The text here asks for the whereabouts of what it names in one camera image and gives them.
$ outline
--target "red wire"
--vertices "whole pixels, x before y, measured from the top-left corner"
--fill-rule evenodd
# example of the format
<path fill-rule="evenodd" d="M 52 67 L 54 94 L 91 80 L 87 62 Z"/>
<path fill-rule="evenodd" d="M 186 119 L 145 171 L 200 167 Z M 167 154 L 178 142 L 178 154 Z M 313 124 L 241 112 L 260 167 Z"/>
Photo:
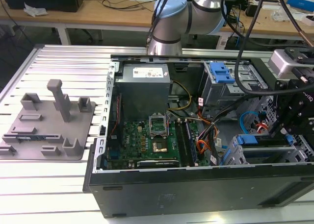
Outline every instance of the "red wire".
<path fill-rule="evenodd" d="M 109 137 L 111 137 L 111 135 L 113 134 L 114 130 L 116 129 L 116 127 L 118 125 L 118 121 L 119 121 L 119 96 L 117 96 L 117 121 L 116 121 L 116 124 L 114 125 L 113 130 L 111 131 Z"/>

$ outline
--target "white sticker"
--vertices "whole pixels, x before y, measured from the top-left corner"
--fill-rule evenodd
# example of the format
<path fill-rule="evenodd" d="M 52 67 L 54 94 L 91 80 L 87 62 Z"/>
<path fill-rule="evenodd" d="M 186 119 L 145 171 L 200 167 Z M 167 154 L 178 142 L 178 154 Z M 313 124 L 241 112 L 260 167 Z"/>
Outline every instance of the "white sticker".
<path fill-rule="evenodd" d="M 220 147 L 221 148 L 221 139 L 220 138 L 217 138 L 217 143 L 215 143 L 215 145 L 217 147 Z"/>
<path fill-rule="evenodd" d="M 21 139 L 21 140 L 30 140 L 30 137 L 17 137 L 17 139 Z"/>
<path fill-rule="evenodd" d="M 210 156 L 210 160 L 214 163 L 214 165 L 217 165 L 217 159 L 213 155 Z"/>
<path fill-rule="evenodd" d="M 203 98 L 198 98 L 198 105 L 203 106 Z"/>
<path fill-rule="evenodd" d="M 162 68 L 134 68 L 133 78 L 163 78 Z"/>

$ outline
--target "wooden workbench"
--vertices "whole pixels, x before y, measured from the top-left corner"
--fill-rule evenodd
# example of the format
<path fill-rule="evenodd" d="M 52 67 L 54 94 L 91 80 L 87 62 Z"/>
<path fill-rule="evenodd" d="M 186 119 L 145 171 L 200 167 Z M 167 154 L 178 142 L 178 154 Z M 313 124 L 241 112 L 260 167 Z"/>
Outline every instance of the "wooden workbench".
<path fill-rule="evenodd" d="M 111 2 L 120 2 L 123 0 L 110 0 Z M 119 11 L 106 8 L 101 5 L 101 0 L 84 0 L 82 6 L 76 13 L 61 11 L 48 11 L 48 15 L 31 17 L 22 10 L 9 9 L 7 4 L 5 8 L 19 25 L 55 27 L 59 31 L 62 44 L 69 45 L 70 40 L 66 28 L 89 28 L 99 30 L 133 30 L 148 31 L 151 26 L 152 12 L 147 9 L 137 11 Z M 125 1 L 119 4 L 112 4 L 116 7 L 124 7 L 137 4 L 136 1 Z M 152 10 L 153 2 L 146 3 L 146 8 Z M 261 10 L 258 20 L 254 26 L 252 36 L 257 38 L 276 38 L 276 39 L 300 39 L 291 22 L 275 22 L 271 19 L 270 10 Z M 247 17 L 242 11 L 240 21 L 247 29 L 252 18 Z M 310 36 L 314 37 L 314 28 L 298 22 Z M 0 8 L 0 24 L 12 25 L 4 9 Z M 228 38 L 231 29 L 223 27 L 218 33 L 223 39 Z"/>

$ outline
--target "slotted metal surface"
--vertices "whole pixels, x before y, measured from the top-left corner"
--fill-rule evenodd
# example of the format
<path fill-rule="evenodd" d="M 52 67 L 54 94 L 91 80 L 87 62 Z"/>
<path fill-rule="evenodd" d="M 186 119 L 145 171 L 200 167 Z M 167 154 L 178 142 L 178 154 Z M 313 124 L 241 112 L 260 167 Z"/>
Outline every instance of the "slotted metal surface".
<path fill-rule="evenodd" d="M 237 55 L 237 52 L 232 50 L 184 50 L 183 53 L 202 56 Z M 101 120 L 100 109 L 111 54 L 145 54 L 145 50 L 120 47 L 45 46 L 42 50 L 34 50 L 31 53 L 8 87 L 0 94 L 1 135 L 6 133 L 20 111 L 22 107 L 20 100 L 24 93 L 34 92 L 43 100 L 53 99 L 51 92 L 46 89 L 51 78 L 63 81 L 63 92 L 70 96 L 70 100 L 89 96 L 97 104 L 87 138 L 87 149 L 81 161 L 0 161 L 0 224 L 314 223 L 312 212 L 314 192 L 280 209 L 105 220 L 92 194 L 82 192 L 82 184 L 88 149 L 98 133 Z M 270 55 L 270 52 L 249 51 L 244 57 L 259 57 L 267 62 Z"/>

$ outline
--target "yellow wire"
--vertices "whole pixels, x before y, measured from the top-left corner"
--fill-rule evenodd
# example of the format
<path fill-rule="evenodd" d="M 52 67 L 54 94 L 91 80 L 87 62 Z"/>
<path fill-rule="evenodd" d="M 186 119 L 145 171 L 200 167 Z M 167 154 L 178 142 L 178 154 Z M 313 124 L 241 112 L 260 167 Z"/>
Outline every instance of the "yellow wire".
<path fill-rule="evenodd" d="M 176 107 L 176 108 L 168 108 L 168 110 L 184 110 L 184 109 L 187 109 L 191 105 L 191 103 L 192 103 L 192 96 L 191 96 L 190 92 L 181 83 L 179 83 L 179 82 L 177 82 L 175 80 L 173 82 L 178 84 L 178 85 L 180 85 L 180 87 L 182 87 L 187 92 L 189 100 L 188 100 L 188 103 L 187 103 L 186 106 Z"/>

